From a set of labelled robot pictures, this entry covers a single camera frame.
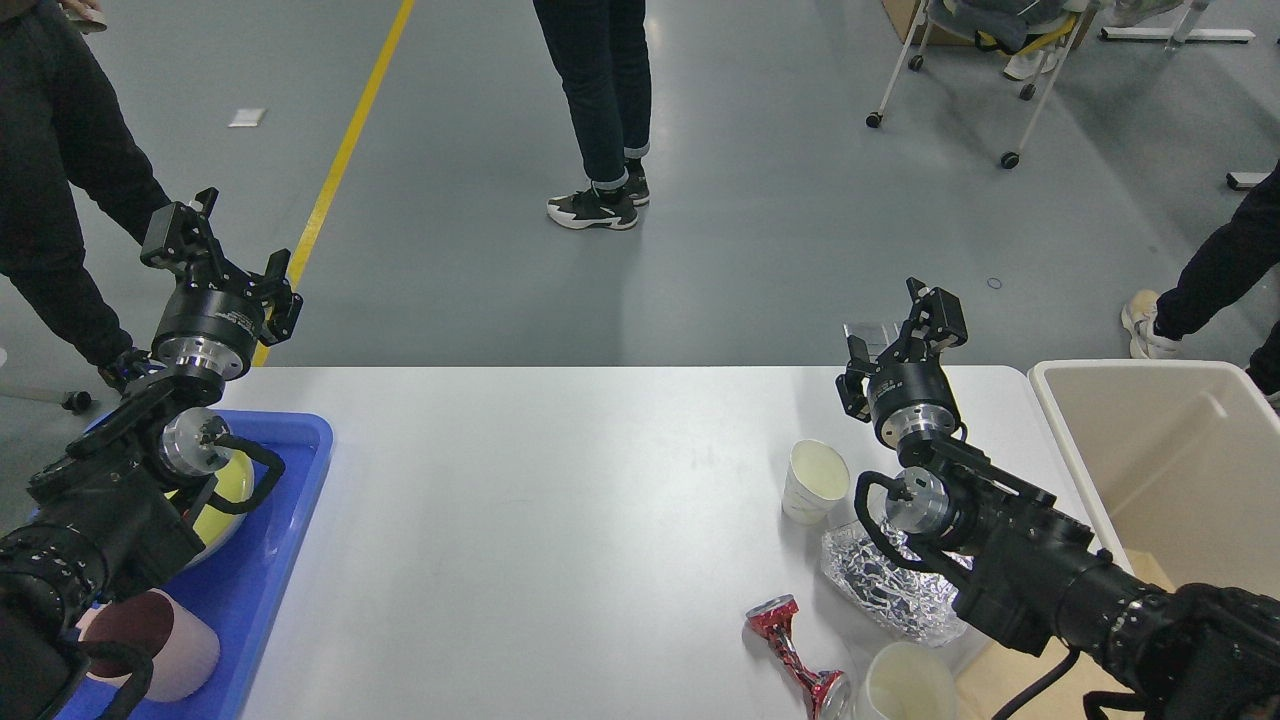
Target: robotic arm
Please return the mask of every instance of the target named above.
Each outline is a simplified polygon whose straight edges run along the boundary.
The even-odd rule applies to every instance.
[[[302,309],[284,275],[288,250],[261,275],[227,260],[209,227],[216,197],[209,188],[197,208],[157,210],[142,246],[145,264],[178,278],[151,347],[163,369],[131,382],[114,413],[31,479],[36,515],[0,538],[3,720],[54,717],[90,659],[114,652],[76,641],[81,615],[168,582],[204,550],[192,525],[205,505],[247,512],[284,471],[279,456],[207,410],[248,372],[257,342],[288,340]],[[243,502],[212,492],[233,450],[268,469]],[[127,715],[142,685],[122,698],[127,685],[110,716]]]
[[[1053,637],[1070,655],[997,717],[1007,717],[1088,653],[1133,694],[1089,693],[1103,707],[1156,720],[1275,719],[1280,701],[1280,602],[1239,588],[1188,584],[1176,593],[1143,583],[1102,550],[1093,532],[1053,509],[1056,498],[1000,470],[952,437],[963,427],[938,363],[965,338],[956,297],[908,281],[913,309],[900,336],[872,361],[850,336],[836,380],[845,411],[876,428],[904,471],[858,478],[854,506],[876,547],[896,565],[940,573],[959,591],[956,615],[1005,647],[1038,656]],[[864,392],[863,383],[867,382]],[[905,557],[868,509],[883,487],[888,523],[906,533]],[[965,569],[947,553],[973,557]]]

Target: jeans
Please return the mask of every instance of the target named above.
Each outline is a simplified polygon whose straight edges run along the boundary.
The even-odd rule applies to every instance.
[[[1280,263],[1280,163],[1213,231],[1183,268],[1178,287],[1156,301],[1161,334],[1180,340],[1244,296]],[[1249,377],[1262,392],[1280,392],[1280,322],[1249,356]]]
[[[649,151],[653,88],[644,0],[534,0],[563,81],[582,168],[598,190],[627,181],[625,159]]]
[[[0,23],[0,274],[93,365],[133,346],[84,269],[68,182],[140,245],[169,197],[54,0]]]

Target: white plastic bin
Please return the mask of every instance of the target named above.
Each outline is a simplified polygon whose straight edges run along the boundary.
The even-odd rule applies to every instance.
[[[1124,547],[1179,585],[1280,597],[1280,418],[1243,370],[1052,360],[1030,380],[1076,486],[1097,488],[1080,495],[1101,496],[1091,515],[1106,512]]]

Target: aluminum foil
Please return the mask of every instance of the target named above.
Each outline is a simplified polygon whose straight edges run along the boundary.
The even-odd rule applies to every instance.
[[[881,530],[909,560],[906,533],[881,521]],[[952,556],[965,568],[973,560]],[[916,573],[893,565],[876,550],[861,524],[850,523],[822,536],[822,574],[854,605],[884,628],[928,647],[942,647],[960,637],[968,624],[951,610],[956,588],[937,573]]]

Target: black and white sneaker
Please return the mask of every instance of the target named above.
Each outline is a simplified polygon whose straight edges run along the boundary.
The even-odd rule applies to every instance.
[[[622,186],[622,193],[631,199],[636,208],[649,204],[649,181],[640,173],[631,173],[627,183]]]
[[[111,363],[101,365],[97,369],[97,374],[111,389],[124,395],[124,388],[129,383],[163,368],[164,365],[151,363],[151,355],[146,350],[131,347]]]
[[[620,193],[617,202],[608,202],[595,188],[588,188],[563,197],[547,201],[547,214],[556,223],[575,231],[591,227],[605,227],[611,231],[625,231],[636,224],[640,215],[626,192]]]

